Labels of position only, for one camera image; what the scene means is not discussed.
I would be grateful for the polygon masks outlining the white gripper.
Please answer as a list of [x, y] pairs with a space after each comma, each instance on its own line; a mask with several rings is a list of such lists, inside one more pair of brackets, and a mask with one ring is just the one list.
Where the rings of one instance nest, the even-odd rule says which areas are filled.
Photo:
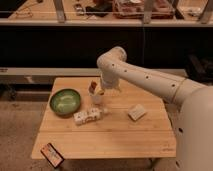
[[100, 83], [101, 83], [101, 88], [103, 90], [106, 90], [106, 89], [120, 90], [119, 78], [116, 76], [102, 74], [100, 77]]

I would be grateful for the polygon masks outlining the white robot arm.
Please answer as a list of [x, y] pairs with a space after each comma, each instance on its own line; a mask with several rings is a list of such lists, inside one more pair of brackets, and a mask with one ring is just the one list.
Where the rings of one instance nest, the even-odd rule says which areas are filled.
[[116, 46], [97, 59], [103, 89], [117, 88], [119, 79], [179, 108], [176, 137], [177, 171], [213, 171], [213, 86], [126, 62]]

